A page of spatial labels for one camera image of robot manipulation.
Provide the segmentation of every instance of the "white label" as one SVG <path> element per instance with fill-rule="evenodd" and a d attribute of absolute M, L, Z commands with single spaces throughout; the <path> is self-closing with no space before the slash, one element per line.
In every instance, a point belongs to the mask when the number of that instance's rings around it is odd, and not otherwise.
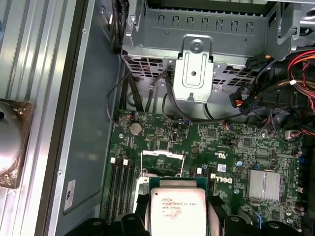
<path fill-rule="evenodd" d="M 74 194 L 75 180 L 68 182 L 68 188 L 65 196 L 64 210 L 67 210 L 72 206 L 73 194 Z"/>
<path fill-rule="evenodd" d="M 215 179 L 217 182 L 220 182 L 220 183 L 233 183 L 232 178 L 219 177 L 219 176 L 216 176 L 216 174 L 211 174 L 210 178 Z"/>
<path fill-rule="evenodd" d="M 218 164 L 218 172 L 226 172 L 226 165 Z"/>
<path fill-rule="evenodd" d="M 226 159 L 225 153 L 218 153 L 218 158 Z"/>

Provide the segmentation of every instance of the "chip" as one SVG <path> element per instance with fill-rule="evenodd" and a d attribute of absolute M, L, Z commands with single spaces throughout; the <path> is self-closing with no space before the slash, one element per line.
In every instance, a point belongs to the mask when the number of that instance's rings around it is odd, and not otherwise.
<path fill-rule="evenodd" d="M 250 147 L 252 144 L 252 140 L 249 139 L 249 138 L 245 138 L 244 139 L 244 142 L 243 142 L 243 145 L 246 146 L 246 147 Z"/>
<path fill-rule="evenodd" d="M 273 220 L 280 220 L 280 212 L 276 210 L 271 211 L 271 217 Z"/>
<path fill-rule="evenodd" d="M 214 129 L 208 129 L 207 136 L 214 138 L 216 136 L 216 131 Z"/>

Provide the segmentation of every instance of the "capacitor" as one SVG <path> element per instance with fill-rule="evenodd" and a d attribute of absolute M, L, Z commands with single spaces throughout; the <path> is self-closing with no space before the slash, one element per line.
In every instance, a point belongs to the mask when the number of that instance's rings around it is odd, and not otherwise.
<path fill-rule="evenodd" d="M 208 168 L 208 165 L 206 165 L 205 163 L 203 163 L 203 164 L 201 165 L 201 168 L 203 168 L 203 169 L 205 170 L 205 169 Z"/>
<path fill-rule="evenodd" d="M 130 126 L 129 131 L 132 135 L 139 136 L 142 132 L 142 126 L 139 123 L 133 123 Z"/>
<path fill-rule="evenodd" d="M 298 209 L 294 209 L 295 214 L 297 214 L 298 216 L 304 216 L 305 213 L 303 211 L 300 211 Z"/>
<path fill-rule="evenodd" d="M 295 204 L 294 207 L 300 211 L 305 211 L 305 208 L 301 205 Z"/>
<path fill-rule="evenodd" d="M 238 167 L 242 167 L 242 166 L 243 166 L 243 162 L 242 162 L 242 161 L 238 161 L 238 162 L 236 162 L 236 165 L 237 165 Z"/>
<path fill-rule="evenodd" d="M 291 225 L 294 223 L 292 218 L 287 218 L 286 222 Z"/>

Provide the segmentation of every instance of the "screw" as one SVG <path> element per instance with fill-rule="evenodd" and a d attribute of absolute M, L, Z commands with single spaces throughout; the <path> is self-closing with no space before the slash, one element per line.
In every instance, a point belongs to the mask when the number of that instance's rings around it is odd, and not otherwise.
<path fill-rule="evenodd" d="M 17 112 L 18 112 L 20 115 L 22 115 L 24 111 L 25 111 L 25 108 L 19 108 Z"/>
<path fill-rule="evenodd" d="M 239 222 L 240 219 L 239 219 L 238 217 L 236 217 L 236 216 L 232 216 L 232 217 L 231 217 L 231 221 Z"/>
<path fill-rule="evenodd" d="M 195 43 L 194 48 L 195 48 L 195 50 L 198 50 L 199 49 L 199 43 Z"/>
<path fill-rule="evenodd" d="M 270 226 L 271 228 L 274 228 L 274 229 L 280 228 L 278 224 L 273 223 L 273 222 L 269 223 L 269 226 Z"/>

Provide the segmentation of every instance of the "sticker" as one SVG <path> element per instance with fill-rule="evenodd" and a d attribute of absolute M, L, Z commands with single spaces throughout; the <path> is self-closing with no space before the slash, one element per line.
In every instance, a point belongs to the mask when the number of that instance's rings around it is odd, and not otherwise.
<path fill-rule="evenodd" d="M 226 165 L 218 164 L 218 172 L 226 172 Z"/>
<path fill-rule="evenodd" d="M 74 194 L 75 180 L 68 182 L 68 188 L 65 196 L 64 210 L 67 210 L 72 206 L 73 194 Z"/>

